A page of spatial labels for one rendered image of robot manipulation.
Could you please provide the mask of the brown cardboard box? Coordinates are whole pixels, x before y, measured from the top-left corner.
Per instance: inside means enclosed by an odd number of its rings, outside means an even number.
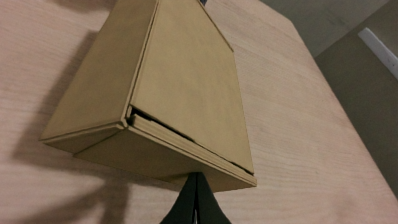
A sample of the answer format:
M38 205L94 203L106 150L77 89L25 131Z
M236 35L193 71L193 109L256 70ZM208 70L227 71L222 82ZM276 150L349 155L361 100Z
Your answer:
M38 141L179 186L257 187L233 52L200 0L117 0Z

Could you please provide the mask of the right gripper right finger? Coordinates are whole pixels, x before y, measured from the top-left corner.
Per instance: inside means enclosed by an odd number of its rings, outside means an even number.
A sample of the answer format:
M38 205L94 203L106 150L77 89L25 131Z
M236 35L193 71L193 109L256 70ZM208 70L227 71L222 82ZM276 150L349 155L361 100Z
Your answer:
M197 224L232 224L221 210L203 172L197 172Z

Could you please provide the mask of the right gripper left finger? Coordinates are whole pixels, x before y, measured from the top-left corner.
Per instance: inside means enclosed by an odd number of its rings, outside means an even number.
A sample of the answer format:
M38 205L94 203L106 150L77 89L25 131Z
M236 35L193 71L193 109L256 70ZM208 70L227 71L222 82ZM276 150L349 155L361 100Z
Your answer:
M191 172L174 205L159 224L196 224L197 172Z

